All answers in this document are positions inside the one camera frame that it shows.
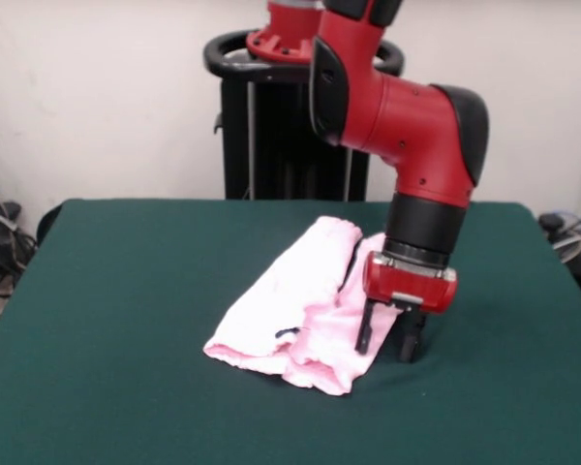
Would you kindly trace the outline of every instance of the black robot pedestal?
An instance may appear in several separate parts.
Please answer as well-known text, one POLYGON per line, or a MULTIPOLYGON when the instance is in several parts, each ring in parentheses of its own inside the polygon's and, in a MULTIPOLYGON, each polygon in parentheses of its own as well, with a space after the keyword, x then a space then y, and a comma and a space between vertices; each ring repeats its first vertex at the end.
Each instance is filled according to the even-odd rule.
MULTIPOLYGON (((246 49, 251 31, 230 33, 204 49, 206 68, 222 78, 227 200, 364 201, 369 155, 333 147, 312 129, 306 65, 259 60, 246 49)), ((402 52, 382 42, 376 67, 400 76, 402 52)))

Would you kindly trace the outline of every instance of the black ring handle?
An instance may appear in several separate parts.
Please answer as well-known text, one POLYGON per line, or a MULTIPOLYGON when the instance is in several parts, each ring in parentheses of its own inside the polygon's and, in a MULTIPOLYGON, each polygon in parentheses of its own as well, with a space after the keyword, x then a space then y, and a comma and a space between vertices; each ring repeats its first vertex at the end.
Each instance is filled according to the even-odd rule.
MULTIPOLYGON (((249 60, 227 57, 229 53, 247 49, 246 39, 253 30, 237 31, 216 37, 204 47, 204 66, 218 78, 235 78, 252 82, 307 83, 310 66, 292 63, 271 63, 250 56, 249 60)), ((382 60, 375 65, 379 71, 400 76, 405 65, 405 56, 394 44, 382 41, 377 51, 382 60)))
POLYGON ((382 73, 399 77, 405 71, 405 55, 403 51, 392 42, 381 41, 377 56, 382 60, 375 65, 382 73))

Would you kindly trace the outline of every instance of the red joint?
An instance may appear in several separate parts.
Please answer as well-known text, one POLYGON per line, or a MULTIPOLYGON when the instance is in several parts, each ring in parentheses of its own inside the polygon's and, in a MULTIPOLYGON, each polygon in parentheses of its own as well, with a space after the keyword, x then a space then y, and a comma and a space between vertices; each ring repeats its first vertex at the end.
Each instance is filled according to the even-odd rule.
POLYGON ((379 155, 398 171, 396 190, 467 207, 474 184, 462 155, 457 116, 443 92, 377 71, 383 28, 330 11, 319 36, 342 61, 349 104, 341 143, 379 155))
POLYGON ((269 24, 248 35, 247 48, 266 61, 308 65, 322 11, 269 2, 269 24))

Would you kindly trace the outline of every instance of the green table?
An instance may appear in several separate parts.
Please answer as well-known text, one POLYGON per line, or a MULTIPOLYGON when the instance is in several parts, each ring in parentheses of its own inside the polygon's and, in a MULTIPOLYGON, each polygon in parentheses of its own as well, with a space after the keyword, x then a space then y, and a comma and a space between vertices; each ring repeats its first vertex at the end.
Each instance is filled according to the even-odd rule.
POLYGON ((0 464, 581 464, 581 294, 531 214, 473 206, 428 352, 344 398, 201 348, 321 214, 386 205, 70 201, 0 322, 0 464))

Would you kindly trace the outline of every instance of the pink cloth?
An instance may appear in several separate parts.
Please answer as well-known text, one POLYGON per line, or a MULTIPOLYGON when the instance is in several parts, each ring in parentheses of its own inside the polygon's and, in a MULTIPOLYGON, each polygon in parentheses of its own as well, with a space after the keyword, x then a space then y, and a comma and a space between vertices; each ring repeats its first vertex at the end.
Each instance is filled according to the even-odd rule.
POLYGON ((371 250, 381 250, 384 236, 361 240, 344 283, 360 239, 361 230, 352 223, 319 218, 232 305, 204 352, 238 368, 281 375, 301 388, 351 392, 400 314, 377 305, 369 352, 355 351, 366 298, 364 262, 371 250))

